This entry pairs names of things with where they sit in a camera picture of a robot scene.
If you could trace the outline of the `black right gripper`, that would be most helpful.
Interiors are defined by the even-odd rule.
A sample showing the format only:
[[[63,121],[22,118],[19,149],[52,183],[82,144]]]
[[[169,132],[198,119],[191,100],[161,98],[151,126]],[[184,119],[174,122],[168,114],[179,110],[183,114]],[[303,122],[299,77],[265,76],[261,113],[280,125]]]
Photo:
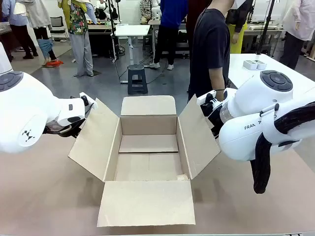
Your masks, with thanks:
[[[207,104],[202,104],[200,107],[206,120],[211,123],[211,131],[216,139],[219,136],[221,129],[221,102],[209,102]]]

